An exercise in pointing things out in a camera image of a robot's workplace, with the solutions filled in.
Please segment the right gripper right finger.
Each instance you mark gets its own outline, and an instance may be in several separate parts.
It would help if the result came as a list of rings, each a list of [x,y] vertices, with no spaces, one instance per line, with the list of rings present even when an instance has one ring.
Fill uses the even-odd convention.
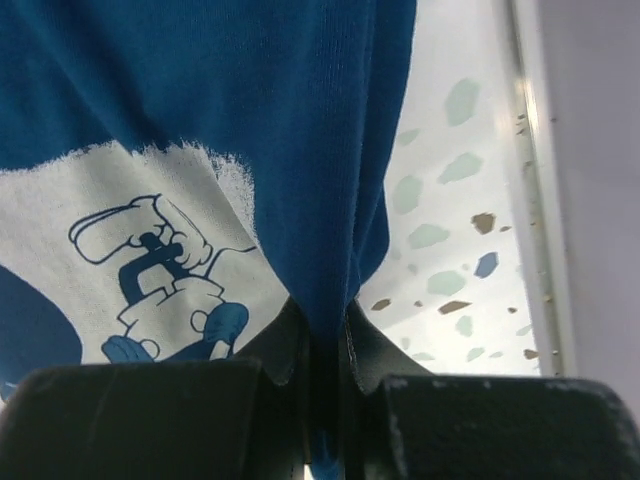
[[[635,479],[639,432],[598,382],[434,374],[352,304],[342,461],[347,479]]]

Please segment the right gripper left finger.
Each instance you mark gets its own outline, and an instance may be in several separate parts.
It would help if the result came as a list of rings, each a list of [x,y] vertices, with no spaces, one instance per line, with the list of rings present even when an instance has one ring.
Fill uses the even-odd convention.
[[[309,332],[298,306],[227,360],[58,367],[1,414],[5,479],[300,479]]]

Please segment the dark blue t shirt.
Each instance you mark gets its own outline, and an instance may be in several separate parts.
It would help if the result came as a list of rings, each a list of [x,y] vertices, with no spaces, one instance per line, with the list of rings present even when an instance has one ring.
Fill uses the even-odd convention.
[[[5,1],[1,406],[29,375],[232,357],[287,302],[340,476],[337,344],[389,248],[413,1]]]

